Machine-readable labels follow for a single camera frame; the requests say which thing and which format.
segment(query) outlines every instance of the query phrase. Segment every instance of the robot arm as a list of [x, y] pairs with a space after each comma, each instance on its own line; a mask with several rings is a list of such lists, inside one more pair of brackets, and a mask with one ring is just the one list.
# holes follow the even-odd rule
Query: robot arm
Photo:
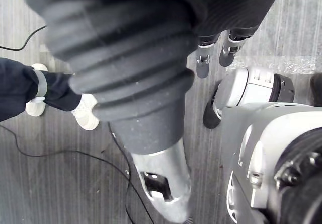
[[235, 223], [320, 223], [321, 117], [321, 108], [295, 103], [224, 109], [226, 205]]
[[221, 124], [226, 207], [238, 224], [322, 220], [322, 108], [292, 103], [288, 77], [250, 67], [226, 76], [204, 114]]
[[[154, 207], [168, 221], [185, 222], [191, 186], [182, 136], [195, 27], [207, 22], [218, 31], [208, 35], [217, 35], [257, 25], [274, 0], [26, 1], [48, 25], [52, 54], [75, 72], [72, 89], [95, 96], [93, 113], [111, 122], [131, 152]], [[227, 8], [230, 14], [220, 11]]]

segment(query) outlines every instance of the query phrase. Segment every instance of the floor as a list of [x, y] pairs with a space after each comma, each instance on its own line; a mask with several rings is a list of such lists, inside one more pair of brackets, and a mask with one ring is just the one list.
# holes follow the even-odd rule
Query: floor
[[[263, 65], [292, 77], [295, 101], [309, 104], [310, 76], [322, 71], [321, 21], [322, 0], [276, 0], [231, 67], [224, 69], [217, 63], [222, 39], [214, 48], [208, 78], [196, 78], [186, 95], [184, 141], [192, 169], [196, 223], [231, 223], [225, 210], [220, 128], [208, 130], [202, 125], [203, 110], [215, 82], [236, 67]], [[43, 25], [23, 0], [0, 0], [0, 45], [20, 47]], [[35, 35], [23, 51], [0, 50], [0, 57], [26, 65], [43, 63], [53, 72], [70, 72], [66, 64], [50, 55], [44, 35], [45, 31]], [[189, 56], [188, 66], [194, 70], [194, 54]], [[1, 125], [17, 134], [20, 148], [29, 154], [81, 150], [109, 159], [124, 172], [128, 170], [105, 124], [88, 132], [70, 113], [47, 107], [42, 117], [23, 113]], [[110, 166], [71, 153], [29, 158], [18, 153], [9, 132], [0, 129], [0, 136], [0, 224], [130, 223], [124, 208], [127, 182]], [[137, 178], [134, 183], [139, 187]], [[135, 223], [150, 223], [133, 191], [128, 205]], [[147, 207], [156, 224], [167, 223], [149, 203]]]

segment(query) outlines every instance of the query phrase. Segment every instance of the wire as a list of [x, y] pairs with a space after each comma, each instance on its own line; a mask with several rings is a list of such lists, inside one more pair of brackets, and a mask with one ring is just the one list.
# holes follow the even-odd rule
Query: wire
[[[131, 170], [130, 162], [129, 162], [129, 160], [128, 160], [128, 158], [127, 158], [127, 156], [126, 156], [126, 154], [125, 154], [124, 150], [121, 148], [121, 146], [119, 145], [119, 143], [118, 143], [118, 142], [117, 142], [117, 140], [115, 139], [115, 137], [114, 137], [114, 135], [113, 135], [113, 132], [112, 132], [112, 129], [111, 129], [111, 125], [110, 125], [110, 124], [108, 124], [108, 126], [109, 126], [109, 130], [110, 130], [110, 132], [111, 132], [111, 135], [112, 135], [112, 137], [113, 137], [114, 143], [116, 144], [116, 146], [118, 147], [118, 149], [121, 151], [122, 155], [124, 156], [124, 158], [125, 158], [125, 160], [126, 160], [126, 162], [127, 162], [128, 166], [129, 166], [129, 169]], [[151, 222], [152, 222], [153, 224], [155, 224], [155, 223], [154, 223], [154, 221], [153, 221], [153, 219], [152, 219], [152, 217], [151, 217], [151, 215], [150, 215], [150, 213], [149, 213], [149, 211], [147, 210], [147, 208], [146, 208], [146, 206], [145, 206], [145, 204], [144, 204], [144, 202], [143, 202], [142, 197], [140, 196], [140, 194], [138, 193], [137, 189], [135, 188], [135, 186], [133, 185], [133, 183], [132, 183], [132, 182], [131, 182], [131, 180], [130, 180], [130, 179], [131, 179], [131, 171], [130, 171], [130, 175], [129, 175], [129, 178], [128, 178], [128, 177], [126, 176], [126, 174], [124, 174], [124, 173], [123, 173], [123, 171], [122, 171], [120, 168], [118, 168], [115, 164], [113, 164], [112, 162], [110, 162], [110, 161], [108, 161], [108, 160], [105, 160], [105, 159], [102, 159], [102, 158], [99, 158], [99, 157], [94, 156], [94, 155], [90, 155], [90, 154], [85, 153], [85, 152], [82, 152], [82, 151], [78, 151], [78, 150], [60, 150], [60, 151], [57, 151], [57, 152], [54, 152], [54, 153], [48, 153], [48, 154], [44, 154], [44, 155], [31, 155], [31, 154], [28, 154], [28, 153], [23, 152], [23, 151], [20, 149], [20, 147], [19, 147], [19, 145], [18, 145], [17, 135], [16, 135], [13, 131], [11, 131], [10, 129], [8, 129], [8, 128], [4, 127], [4, 126], [1, 126], [1, 125], [0, 125], [0, 128], [2, 128], [2, 129], [4, 129], [4, 130], [8, 131], [9, 133], [11, 133], [11, 134], [14, 136], [14, 138], [15, 138], [15, 145], [16, 145], [17, 150], [18, 150], [22, 155], [25, 155], [25, 156], [27, 156], [27, 157], [32, 157], [32, 158], [41, 158], [41, 157], [48, 157], [48, 156], [59, 155], [59, 154], [63, 154], [63, 153], [78, 153], [78, 154], [80, 154], [80, 155], [85, 155], [85, 156], [91, 157], [91, 158], [93, 158], [93, 159], [96, 159], [96, 160], [99, 160], [99, 161], [103, 161], [103, 162], [105, 162], [106, 164], [108, 164], [108, 165], [112, 166], [114, 169], [116, 169], [116, 170], [117, 170], [117, 171], [118, 171], [118, 172], [119, 172], [119, 173], [120, 173], [120, 174], [121, 174], [121, 175], [122, 175], [122, 176], [123, 176], [123, 177], [128, 181], [128, 186], [127, 186], [127, 190], [126, 190], [125, 197], [127, 197], [127, 195], [128, 195], [128, 191], [129, 191], [129, 187], [131, 186], [131, 187], [134, 189], [134, 191], [135, 191], [136, 195], [139, 197], [139, 199], [140, 199], [140, 201], [141, 201], [141, 203], [142, 203], [142, 205], [143, 205], [143, 207], [144, 207], [144, 209], [145, 209], [146, 213], [148, 214], [148, 216], [149, 216], [149, 218], [150, 218]], [[132, 218], [131, 218], [131, 216], [129, 215], [129, 212], [128, 212], [128, 210], [127, 210], [126, 202], [125, 202], [125, 208], [126, 208], [126, 213], [127, 213], [128, 217], [129, 217], [130, 221], [134, 224], [134, 222], [133, 222], [133, 220], [132, 220]]]
[[[127, 198], [128, 198], [128, 193], [129, 193], [129, 190], [130, 190], [130, 187], [131, 187], [130, 182], [131, 182], [131, 177], [132, 177], [132, 168], [131, 168], [131, 164], [130, 164], [130, 161], [129, 161], [128, 157], [126, 156], [125, 151], [122, 149], [122, 147], [120, 146], [120, 144], [119, 144], [119, 143], [118, 143], [118, 141], [116, 140], [116, 137], [115, 137], [115, 135], [114, 135], [114, 131], [112, 130], [112, 128], [111, 128], [111, 124], [110, 124], [110, 123], [108, 123], [108, 128], [109, 128], [109, 131], [110, 131], [110, 133], [111, 133], [111, 135], [112, 135], [112, 137], [113, 137], [113, 141], [114, 141], [115, 145], [117, 146], [117, 148], [118, 148], [118, 149], [120, 150], [120, 152], [122, 153], [123, 157], [124, 157], [124, 158], [125, 158], [125, 160], [126, 160], [126, 163], [127, 163], [127, 165], [128, 165], [128, 168], [129, 168], [129, 181], [128, 181], [128, 185], [127, 185], [127, 188], [126, 188], [126, 194], [125, 194], [125, 211], [126, 211], [127, 216], [129, 217], [130, 221], [132, 222], [132, 224], [134, 224], [134, 221], [133, 221], [133, 219], [132, 219], [132, 217], [131, 217], [131, 215], [130, 215], [130, 213], [129, 213], [129, 210], [128, 210], [128, 208], [127, 208]], [[151, 222], [154, 224], [154, 221], [153, 221], [153, 219], [152, 219], [152, 217], [151, 217], [151, 215], [150, 215], [149, 211], [147, 210], [146, 206], [145, 206], [145, 205], [143, 205], [143, 207], [144, 207], [144, 209], [145, 209], [145, 211], [146, 211], [147, 215], [149, 216], [149, 218], [150, 218]]]
[[36, 29], [34, 32], [32, 32], [28, 36], [28, 38], [26, 39], [24, 45], [21, 48], [14, 49], [14, 48], [7, 48], [7, 47], [4, 47], [4, 46], [0, 46], [0, 49], [10, 50], [10, 51], [21, 51], [21, 50], [23, 50], [26, 47], [26, 45], [28, 44], [28, 42], [29, 42], [29, 40], [31, 39], [32, 36], [34, 36], [38, 31], [40, 31], [40, 30], [42, 30], [42, 29], [44, 29], [46, 27], [47, 27], [46, 25], [45, 26], [42, 26], [39, 29]]

